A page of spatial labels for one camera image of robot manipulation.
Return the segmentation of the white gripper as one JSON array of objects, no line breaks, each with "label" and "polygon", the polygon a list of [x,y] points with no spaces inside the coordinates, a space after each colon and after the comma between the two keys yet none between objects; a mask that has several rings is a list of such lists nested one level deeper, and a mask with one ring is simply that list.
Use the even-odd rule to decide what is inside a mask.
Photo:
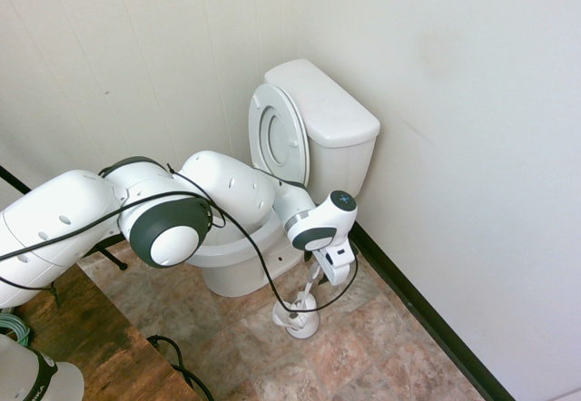
[{"label": "white gripper", "polygon": [[353,250],[349,239],[345,239],[338,245],[316,249],[313,253],[311,251],[304,252],[304,262],[307,265],[312,265],[316,260],[320,265],[317,268],[319,284],[329,281],[332,286],[338,286],[343,283],[350,273],[350,264],[353,262]]}]

